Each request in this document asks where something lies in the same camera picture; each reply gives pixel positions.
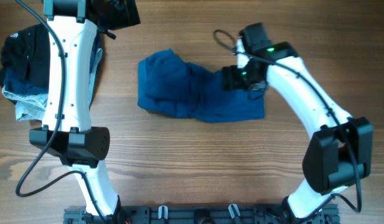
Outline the light grey denim garment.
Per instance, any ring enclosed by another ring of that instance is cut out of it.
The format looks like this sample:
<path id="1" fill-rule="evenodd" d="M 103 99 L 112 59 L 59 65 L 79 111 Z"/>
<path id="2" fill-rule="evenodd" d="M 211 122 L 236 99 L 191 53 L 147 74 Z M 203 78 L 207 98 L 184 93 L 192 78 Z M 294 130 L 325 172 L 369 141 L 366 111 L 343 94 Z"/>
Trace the light grey denim garment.
<path id="1" fill-rule="evenodd" d="M 7 98 L 9 101 L 15 104 L 15 114 L 17 121 L 26 121 L 26 120 L 42 120 L 45 114 L 45 110 L 48 103 L 48 93 L 37 94 L 37 95 L 21 95 L 11 93 L 2 86 L 2 95 Z M 90 106 L 93 101 L 93 95 L 88 92 L 88 105 Z"/>

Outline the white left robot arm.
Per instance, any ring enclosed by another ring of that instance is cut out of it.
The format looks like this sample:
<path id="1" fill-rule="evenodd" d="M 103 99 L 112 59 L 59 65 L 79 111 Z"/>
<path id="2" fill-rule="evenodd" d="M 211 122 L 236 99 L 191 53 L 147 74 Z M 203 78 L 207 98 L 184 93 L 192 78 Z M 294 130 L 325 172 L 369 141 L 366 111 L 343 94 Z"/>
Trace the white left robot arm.
<path id="1" fill-rule="evenodd" d="M 123 1 L 45 1 L 42 23 L 49 32 L 49 95 L 42 126 L 31 129 L 30 143 L 58 157 L 74 175 L 86 206 L 65 211 L 65 223 L 129 223 L 113 189 L 105 157 L 107 128 L 90 117 L 90 57 L 96 37 L 140 22 L 136 3 Z"/>

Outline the black folded garment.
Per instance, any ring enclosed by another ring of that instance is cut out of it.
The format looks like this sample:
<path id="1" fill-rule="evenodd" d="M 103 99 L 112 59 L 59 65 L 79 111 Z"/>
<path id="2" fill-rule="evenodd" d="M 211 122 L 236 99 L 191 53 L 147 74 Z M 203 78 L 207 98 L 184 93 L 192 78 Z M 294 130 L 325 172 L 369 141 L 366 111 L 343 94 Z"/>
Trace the black folded garment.
<path id="1" fill-rule="evenodd" d="M 21 80 L 47 88 L 50 72 L 50 39 L 42 24 L 30 26 L 6 38 L 1 49 L 0 86 L 8 69 Z"/>

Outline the blue polo shirt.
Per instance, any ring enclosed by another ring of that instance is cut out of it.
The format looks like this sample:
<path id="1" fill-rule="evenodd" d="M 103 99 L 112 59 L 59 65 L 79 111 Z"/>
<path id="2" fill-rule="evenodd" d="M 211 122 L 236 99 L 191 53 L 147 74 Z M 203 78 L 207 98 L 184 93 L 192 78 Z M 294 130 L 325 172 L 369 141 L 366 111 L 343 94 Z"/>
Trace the blue polo shirt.
<path id="1" fill-rule="evenodd" d="M 172 49 L 138 63 L 138 106 L 173 118 L 226 123 L 265 117 L 262 92 L 222 90 L 222 72 L 183 61 Z"/>

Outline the navy folded garment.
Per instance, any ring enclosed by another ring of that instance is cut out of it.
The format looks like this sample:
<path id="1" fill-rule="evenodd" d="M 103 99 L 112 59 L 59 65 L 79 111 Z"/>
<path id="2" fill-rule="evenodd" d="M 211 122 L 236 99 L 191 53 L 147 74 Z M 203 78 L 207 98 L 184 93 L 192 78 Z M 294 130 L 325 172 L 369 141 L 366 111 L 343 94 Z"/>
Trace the navy folded garment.
<path id="1" fill-rule="evenodd" d="M 95 90 L 96 73 L 100 66 L 100 61 L 103 55 L 103 49 L 101 48 L 101 35 L 97 34 L 93 47 L 91 49 L 90 68 L 89 68 L 89 83 L 88 91 L 91 95 Z M 42 78 L 45 79 L 45 83 L 42 86 L 32 84 L 31 81 L 21 78 L 20 72 L 16 72 L 13 69 L 7 68 L 4 78 L 4 86 L 6 90 L 11 93 L 21 95 L 37 95 L 48 93 L 49 90 L 49 75 L 47 72 L 43 72 Z"/>

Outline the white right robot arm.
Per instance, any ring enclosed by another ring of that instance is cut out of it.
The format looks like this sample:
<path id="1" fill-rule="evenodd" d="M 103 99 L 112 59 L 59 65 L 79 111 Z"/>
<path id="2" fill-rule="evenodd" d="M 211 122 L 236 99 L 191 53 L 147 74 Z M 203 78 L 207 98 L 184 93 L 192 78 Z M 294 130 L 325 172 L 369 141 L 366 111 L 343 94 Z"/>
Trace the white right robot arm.
<path id="1" fill-rule="evenodd" d="M 274 88 L 307 131 L 304 179 L 274 215 L 282 223 L 303 223 L 338 197 L 355 213 L 362 210 L 361 180 L 370 175 L 373 126 L 354 118 L 318 84 L 287 42 L 252 52 L 242 40 L 229 48 L 237 64 L 223 68 L 227 90 Z"/>

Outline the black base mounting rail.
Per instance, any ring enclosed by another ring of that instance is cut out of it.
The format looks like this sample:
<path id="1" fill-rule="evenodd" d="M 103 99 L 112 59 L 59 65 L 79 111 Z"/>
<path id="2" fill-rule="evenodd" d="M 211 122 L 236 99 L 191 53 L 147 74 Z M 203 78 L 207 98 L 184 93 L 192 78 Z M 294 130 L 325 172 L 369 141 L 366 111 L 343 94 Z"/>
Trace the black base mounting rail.
<path id="1" fill-rule="evenodd" d="M 285 223 L 278 217 L 280 204 L 257 204 L 255 206 L 226 207 L 160 207 L 127 206 L 122 207 L 118 223 Z M 65 209 L 63 223 L 104 223 L 98 215 L 87 213 L 85 208 Z M 310 220 L 302 223 L 339 224 L 338 206 L 328 204 Z"/>

